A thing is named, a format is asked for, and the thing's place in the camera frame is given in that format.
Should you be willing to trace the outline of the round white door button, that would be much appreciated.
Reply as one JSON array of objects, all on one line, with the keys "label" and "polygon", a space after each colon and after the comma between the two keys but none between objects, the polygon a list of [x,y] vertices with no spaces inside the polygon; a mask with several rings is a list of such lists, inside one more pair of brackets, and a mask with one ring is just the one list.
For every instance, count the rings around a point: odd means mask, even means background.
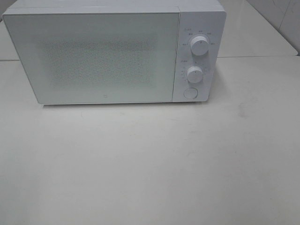
[{"label": "round white door button", "polygon": [[187,99],[195,99],[198,95],[198,90],[196,88],[188,88],[184,91],[184,97]]}]

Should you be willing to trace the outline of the white microwave knob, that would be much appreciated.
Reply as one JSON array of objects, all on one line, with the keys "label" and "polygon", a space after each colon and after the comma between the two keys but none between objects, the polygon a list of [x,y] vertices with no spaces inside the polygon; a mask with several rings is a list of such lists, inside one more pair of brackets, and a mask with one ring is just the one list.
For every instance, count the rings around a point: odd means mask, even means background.
[{"label": "white microwave knob", "polygon": [[203,70],[199,66],[192,66],[187,69],[186,77],[189,83],[199,83],[203,79]]},{"label": "white microwave knob", "polygon": [[193,36],[189,43],[192,54],[196,56],[204,55],[210,46],[209,38],[204,34]]}]

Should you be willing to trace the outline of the white microwave door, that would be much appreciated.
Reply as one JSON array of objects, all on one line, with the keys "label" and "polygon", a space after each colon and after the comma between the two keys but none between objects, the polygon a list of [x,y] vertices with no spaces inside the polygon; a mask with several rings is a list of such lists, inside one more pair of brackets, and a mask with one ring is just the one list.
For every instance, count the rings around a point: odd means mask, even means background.
[{"label": "white microwave door", "polygon": [[6,15],[37,101],[168,102],[179,14]]}]

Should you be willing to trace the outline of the white microwave oven body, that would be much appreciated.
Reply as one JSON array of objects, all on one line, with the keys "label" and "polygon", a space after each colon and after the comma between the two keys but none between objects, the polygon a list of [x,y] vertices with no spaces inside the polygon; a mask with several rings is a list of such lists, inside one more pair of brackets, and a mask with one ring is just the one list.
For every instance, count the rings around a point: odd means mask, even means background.
[{"label": "white microwave oven body", "polygon": [[226,12],[217,0],[18,0],[2,19],[40,104],[202,102]]}]

